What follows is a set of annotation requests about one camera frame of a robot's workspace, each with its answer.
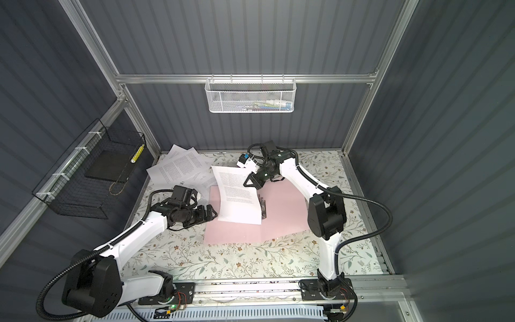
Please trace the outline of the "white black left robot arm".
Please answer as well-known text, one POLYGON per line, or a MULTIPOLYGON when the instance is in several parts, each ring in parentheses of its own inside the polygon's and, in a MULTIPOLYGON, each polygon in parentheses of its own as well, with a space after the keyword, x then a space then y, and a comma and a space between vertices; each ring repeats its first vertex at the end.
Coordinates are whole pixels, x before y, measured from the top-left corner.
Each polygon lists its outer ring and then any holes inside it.
POLYGON ((172 275, 162 270, 149 270, 136 278, 122 276, 126 263, 161 233, 180 232, 218 216, 212 205, 199 204, 194 189, 175 186, 168 193, 170 197, 161 202, 148 201, 143 217, 114 239, 93 251, 76 254, 64 283, 64 305, 104 317, 114 308, 143 297, 157 297, 162 303, 184 299, 172 275))

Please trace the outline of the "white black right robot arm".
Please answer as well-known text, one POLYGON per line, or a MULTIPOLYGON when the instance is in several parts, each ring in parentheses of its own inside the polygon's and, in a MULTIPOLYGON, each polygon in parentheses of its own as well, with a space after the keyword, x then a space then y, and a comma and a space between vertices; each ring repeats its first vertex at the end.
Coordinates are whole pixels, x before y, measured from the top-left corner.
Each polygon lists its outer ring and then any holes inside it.
POLYGON ((296 151, 278 147, 272 141, 252 144, 240 155, 237 166, 250 170, 244 187, 260 190, 267 182, 278 182, 278 177, 282 177, 301 192, 307 202, 309 229, 321 240, 317 289, 324 299, 336 297, 344 275, 338 272, 335 251, 347 223, 344 200, 339 196, 341 190, 309 174, 300 165, 296 151))

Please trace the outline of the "pink file folder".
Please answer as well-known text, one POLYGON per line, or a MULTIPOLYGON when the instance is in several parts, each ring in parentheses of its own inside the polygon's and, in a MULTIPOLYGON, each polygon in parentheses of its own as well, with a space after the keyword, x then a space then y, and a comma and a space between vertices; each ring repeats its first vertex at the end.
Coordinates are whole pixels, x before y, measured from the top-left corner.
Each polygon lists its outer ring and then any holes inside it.
POLYGON ((260 225, 237 224, 216 218, 206 225, 204 244, 260 243, 309 229, 307 201, 291 182, 267 182, 259 190, 259 195, 266 208, 266 218, 260 225))

